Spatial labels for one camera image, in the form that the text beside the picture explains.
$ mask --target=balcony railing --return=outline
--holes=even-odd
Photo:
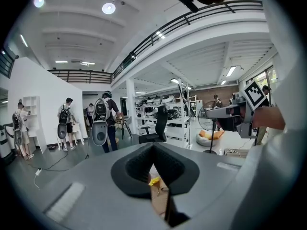
[[[0,73],[10,78],[15,60],[18,58],[8,47],[0,51]]]
[[[239,11],[262,11],[262,1],[258,0],[237,0],[212,4],[199,9],[199,12],[185,13],[172,21],[166,23],[158,30],[150,34],[139,45],[132,50],[122,63],[113,72],[113,78],[116,78],[128,65],[140,56],[144,51],[153,46],[155,43],[164,39],[164,37],[175,30],[189,26],[191,23],[203,19],[205,17],[220,13],[237,13]]]
[[[66,82],[106,83],[112,82],[112,73],[92,70],[49,70],[52,74]]]

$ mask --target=black office chair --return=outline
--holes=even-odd
[[[139,136],[139,143],[145,143],[145,142],[162,142],[166,141],[166,136],[164,133],[165,126],[167,123],[167,109],[164,105],[159,106],[158,108],[158,118],[157,118],[157,123],[155,125],[155,134],[149,134],[148,129],[150,126],[142,127],[141,129],[146,129],[147,135],[142,135]]]

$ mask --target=black backpack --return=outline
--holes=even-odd
[[[70,109],[70,107],[65,109],[64,105],[63,105],[62,111],[59,114],[59,123],[60,124],[66,124],[67,121],[69,121],[69,111],[68,111],[69,109]]]

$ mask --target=window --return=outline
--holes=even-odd
[[[275,91],[276,89],[276,83],[277,83],[277,76],[276,76],[276,71],[274,69],[274,66],[270,66],[269,68],[267,68],[266,70],[264,70],[262,73],[258,74],[257,76],[249,79],[246,81],[246,85],[248,85],[250,82],[252,82],[253,80],[255,80],[255,82],[262,88],[264,85],[267,85],[271,91],[270,93],[267,95],[267,98],[270,102],[270,104],[274,103],[274,101],[272,100],[272,93]]]

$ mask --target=t-shirt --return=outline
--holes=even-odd
[[[89,106],[87,108],[87,113],[89,116],[93,116],[93,113],[94,113],[94,107],[93,106]]]
[[[19,117],[21,119],[21,123],[22,123],[21,127],[19,127],[20,131],[21,132],[26,132],[27,131],[27,127],[25,125],[25,120],[24,119],[26,119],[26,117],[28,116],[28,112],[26,112],[24,110],[21,110],[21,109],[18,109],[17,110],[17,115],[19,115]]]
[[[119,112],[118,107],[117,107],[115,101],[113,101],[112,99],[108,99],[106,102],[109,105],[109,110],[110,110],[110,117],[106,120],[106,122],[107,122],[108,125],[114,125],[114,118],[113,118],[111,110],[113,109],[114,112],[117,113],[117,112]]]
[[[262,107],[262,106],[269,106],[270,103],[269,103],[269,100],[268,98],[265,98],[265,100],[259,105],[259,107]]]
[[[58,116],[59,116],[59,114],[61,113],[61,111],[63,110],[63,106],[64,106],[64,109],[70,108],[68,105],[66,105],[66,103],[64,103],[63,105],[61,105],[61,106],[59,107]],[[73,121],[73,119],[72,119],[72,117],[71,117],[71,116],[73,115],[73,111],[72,111],[71,108],[68,110],[68,113],[69,113],[69,120],[66,122],[67,124]]]

